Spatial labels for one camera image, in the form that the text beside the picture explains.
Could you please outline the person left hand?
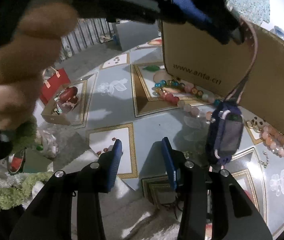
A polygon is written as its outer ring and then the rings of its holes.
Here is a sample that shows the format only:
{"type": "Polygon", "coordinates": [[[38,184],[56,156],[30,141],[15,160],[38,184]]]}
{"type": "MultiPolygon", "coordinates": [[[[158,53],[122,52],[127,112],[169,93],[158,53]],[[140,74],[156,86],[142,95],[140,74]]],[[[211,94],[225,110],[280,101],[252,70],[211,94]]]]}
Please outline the person left hand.
{"type": "Polygon", "coordinates": [[[29,9],[12,41],[0,47],[0,130],[15,130],[33,114],[42,87],[41,73],[58,58],[61,37],[77,23],[65,3],[29,9]]]}

